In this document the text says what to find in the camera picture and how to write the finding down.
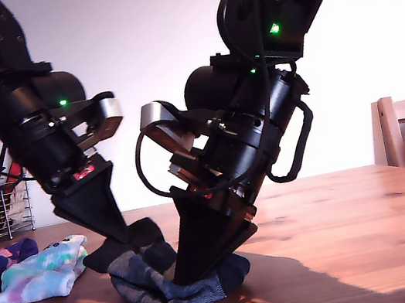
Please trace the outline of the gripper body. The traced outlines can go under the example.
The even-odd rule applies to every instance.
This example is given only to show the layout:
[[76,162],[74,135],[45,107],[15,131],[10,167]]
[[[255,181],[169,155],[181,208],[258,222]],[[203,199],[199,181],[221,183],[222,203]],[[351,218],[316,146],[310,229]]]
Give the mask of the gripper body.
[[277,159],[283,136],[281,120],[273,112],[225,114],[217,120],[202,149],[177,151],[170,159],[170,172],[188,183],[188,190],[221,186],[244,176],[228,191],[209,193],[205,203],[231,213],[240,210],[251,220],[254,201],[260,191],[268,164]]
[[87,157],[72,131],[46,112],[24,117],[5,130],[9,153],[50,195],[69,195],[96,174],[112,172],[99,155]]

